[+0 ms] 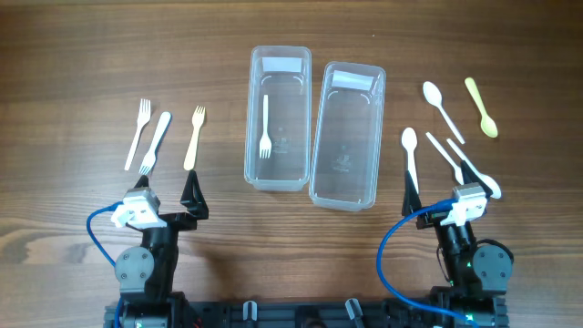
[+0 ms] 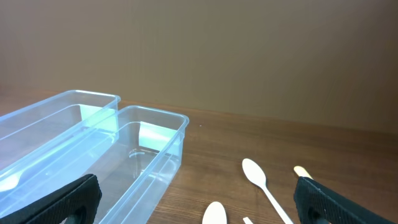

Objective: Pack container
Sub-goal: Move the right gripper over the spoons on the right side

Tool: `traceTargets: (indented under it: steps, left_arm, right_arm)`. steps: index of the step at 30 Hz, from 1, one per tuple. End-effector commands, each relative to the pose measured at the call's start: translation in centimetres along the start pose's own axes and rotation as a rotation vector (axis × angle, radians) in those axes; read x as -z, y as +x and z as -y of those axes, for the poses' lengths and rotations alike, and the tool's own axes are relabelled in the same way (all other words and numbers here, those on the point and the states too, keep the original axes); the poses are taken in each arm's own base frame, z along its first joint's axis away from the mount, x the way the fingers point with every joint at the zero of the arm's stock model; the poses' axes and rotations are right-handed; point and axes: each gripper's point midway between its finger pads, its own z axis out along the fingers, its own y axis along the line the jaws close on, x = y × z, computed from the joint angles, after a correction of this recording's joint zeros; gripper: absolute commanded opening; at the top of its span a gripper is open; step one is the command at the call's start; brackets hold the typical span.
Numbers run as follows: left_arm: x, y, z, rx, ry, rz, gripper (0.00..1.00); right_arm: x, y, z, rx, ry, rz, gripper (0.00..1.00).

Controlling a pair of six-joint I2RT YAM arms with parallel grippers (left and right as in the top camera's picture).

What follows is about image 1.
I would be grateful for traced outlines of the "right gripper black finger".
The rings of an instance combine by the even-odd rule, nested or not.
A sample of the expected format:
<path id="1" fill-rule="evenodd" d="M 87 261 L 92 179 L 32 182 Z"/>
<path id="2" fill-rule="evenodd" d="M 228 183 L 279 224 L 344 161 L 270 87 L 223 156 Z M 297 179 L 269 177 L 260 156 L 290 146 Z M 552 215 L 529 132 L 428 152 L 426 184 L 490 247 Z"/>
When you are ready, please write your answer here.
<path id="1" fill-rule="evenodd" d="M 407 170 L 404 174 L 404 201 L 402 215 L 404 217 L 420 210 L 423 207 L 418 191 L 414 185 L 411 173 Z"/>
<path id="2" fill-rule="evenodd" d="M 465 160 L 460 162 L 460 168 L 465 184 L 478 183 L 486 193 L 488 199 L 492 196 L 493 191 L 478 177 Z"/>

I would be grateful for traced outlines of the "white spoon thin handle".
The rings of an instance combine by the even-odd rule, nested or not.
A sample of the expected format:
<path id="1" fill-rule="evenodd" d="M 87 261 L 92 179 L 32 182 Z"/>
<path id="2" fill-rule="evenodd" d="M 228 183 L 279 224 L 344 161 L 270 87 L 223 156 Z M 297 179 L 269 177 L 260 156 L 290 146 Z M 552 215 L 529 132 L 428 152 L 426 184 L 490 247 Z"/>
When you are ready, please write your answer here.
<path id="1" fill-rule="evenodd" d="M 444 147 L 437 141 L 437 139 L 430 133 L 426 132 L 425 135 L 435 147 L 435 149 L 443 156 L 443 158 L 450 164 L 454 171 L 455 180 L 460 184 L 464 184 L 464 178 L 461 167 L 454 162 L 452 157 L 446 152 Z"/>

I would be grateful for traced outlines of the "yellow-green plastic spoon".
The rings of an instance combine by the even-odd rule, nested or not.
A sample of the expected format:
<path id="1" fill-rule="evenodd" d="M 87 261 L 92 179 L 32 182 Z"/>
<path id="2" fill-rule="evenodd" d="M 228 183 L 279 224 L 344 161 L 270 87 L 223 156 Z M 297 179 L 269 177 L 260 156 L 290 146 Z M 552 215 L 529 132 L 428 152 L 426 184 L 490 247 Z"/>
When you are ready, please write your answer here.
<path id="1" fill-rule="evenodd" d="M 465 86 L 471 96 L 471 98 L 476 103 L 476 107 L 481 115 L 480 128 L 482 131 L 490 138 L 498 137 L 498 130 L 496 122 L 487 114 L 486 107 L 481 98 L 480 92 L 477 88 L 476 82 L 472 77 L 467 77 L 465 79 Z"/>

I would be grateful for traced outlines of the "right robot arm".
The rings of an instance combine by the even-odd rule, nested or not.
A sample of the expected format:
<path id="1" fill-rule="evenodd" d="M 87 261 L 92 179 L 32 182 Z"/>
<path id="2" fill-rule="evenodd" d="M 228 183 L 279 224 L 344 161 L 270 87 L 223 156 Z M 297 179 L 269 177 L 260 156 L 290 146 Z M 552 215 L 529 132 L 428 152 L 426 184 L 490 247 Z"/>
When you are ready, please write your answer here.
<path id="1" fill-rule="evenodd" d="M 415 215 L 416 228 L 433 229 L 436 256 L 448 286 L 435 286 L 416 306 L 403 301 L 384 305 L 389 327 L 508 327 L 504 295 L 513 271 L 514 254 L 502 243 L 479 240 L 471 221 L 486 213 L 492 198 L 501 197 L 495 182 L 476 172 L 469 160 L 460 162 L 462 184 L 453 190 L 449 209 L 421 204 L 410 172 L 405 174 L 402 214 Z"/>

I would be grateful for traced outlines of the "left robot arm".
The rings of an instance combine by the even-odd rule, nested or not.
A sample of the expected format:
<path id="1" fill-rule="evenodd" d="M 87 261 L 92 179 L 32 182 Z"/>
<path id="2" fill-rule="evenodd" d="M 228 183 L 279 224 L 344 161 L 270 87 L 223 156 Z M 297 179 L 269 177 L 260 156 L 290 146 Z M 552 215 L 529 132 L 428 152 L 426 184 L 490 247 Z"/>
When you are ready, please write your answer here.
<path id="1" fill-rule="evenodd" d="M 114 271 L 120 298 L 104 317 L 106 327 L 203 325 L 185 293 L 173 290 L 179 233 L 196 230 L 198 222 L 209 217 L 194 170 L 187 176 L 180 204 L 186 208 L 184 211 L 161 214 L 160 200 L 149 186 L 148 176 L 143 175 L 114 210 L 112 222 L 118 228 L 141 232 L 142 240 L 116 259 Z"/>

